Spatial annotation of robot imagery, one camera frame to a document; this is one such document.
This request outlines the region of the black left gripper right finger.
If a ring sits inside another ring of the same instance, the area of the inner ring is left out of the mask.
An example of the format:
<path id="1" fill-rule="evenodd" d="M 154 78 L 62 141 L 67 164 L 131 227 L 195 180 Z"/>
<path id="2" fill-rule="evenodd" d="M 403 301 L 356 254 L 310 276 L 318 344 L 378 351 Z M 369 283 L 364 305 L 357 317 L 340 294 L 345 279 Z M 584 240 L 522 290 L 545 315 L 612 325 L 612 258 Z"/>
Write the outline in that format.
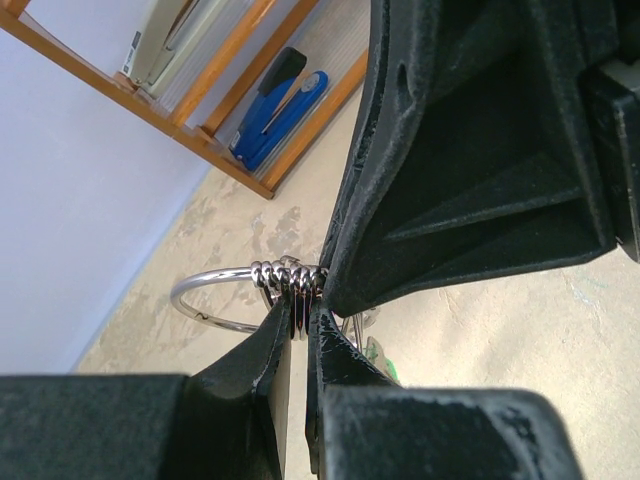
<path id="1" fill-rule="evenodd" d="M 305 435 L 320 479 L 580 479 L 565 424 L 523 389 L 403 388 L 310 315 Z"/>

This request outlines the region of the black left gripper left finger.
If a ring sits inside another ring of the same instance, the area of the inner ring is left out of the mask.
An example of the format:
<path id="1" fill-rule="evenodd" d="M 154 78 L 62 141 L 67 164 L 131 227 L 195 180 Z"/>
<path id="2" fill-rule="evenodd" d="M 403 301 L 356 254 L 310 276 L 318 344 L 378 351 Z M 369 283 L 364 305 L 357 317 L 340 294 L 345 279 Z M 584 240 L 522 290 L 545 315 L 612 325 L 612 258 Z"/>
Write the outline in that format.
<path id="1" fill-rule="evenodd" d="M 279 479 L 289 306 L 194 375 L 5 376 L 5 479 Z"/>

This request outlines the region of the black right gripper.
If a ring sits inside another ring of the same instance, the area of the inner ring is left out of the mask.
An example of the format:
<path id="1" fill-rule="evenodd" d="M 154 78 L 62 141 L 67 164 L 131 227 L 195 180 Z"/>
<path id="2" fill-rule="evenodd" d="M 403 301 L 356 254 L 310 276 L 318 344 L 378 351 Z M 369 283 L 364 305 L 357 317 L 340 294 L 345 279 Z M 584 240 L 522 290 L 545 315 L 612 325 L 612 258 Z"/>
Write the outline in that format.
<path id="1" fill-rule="evenodd" d="M 373 2 L 326 306 L 615 247 L 639 259 L 638 2 Z"/>

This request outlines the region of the silver keyring with clips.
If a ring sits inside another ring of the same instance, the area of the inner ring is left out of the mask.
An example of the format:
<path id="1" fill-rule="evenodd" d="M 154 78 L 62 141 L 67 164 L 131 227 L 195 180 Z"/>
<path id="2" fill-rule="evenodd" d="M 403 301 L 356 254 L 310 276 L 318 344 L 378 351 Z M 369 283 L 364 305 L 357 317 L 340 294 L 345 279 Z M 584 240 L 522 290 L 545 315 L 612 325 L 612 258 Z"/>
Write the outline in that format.
<path id="1" fill-rule="evenodd" d="M 291 256 L 278 260 L 255 261 L 248 267 L 227 268 L 198 273 L 179 281 L 170 292 L 172 306 L 186 317 L 210 327 L 252 334 L 256 325 L 226 320 L 202 312 L 184 300 L 186 293 L 206 286 L 249 281 L 268 309 L 285 299 L 291 302 L 288 331 L 293 340 L 304 340 L 310 333 L 311 307 L 319 303 L 328 270 L 318 265 L 305 265 Z"/>

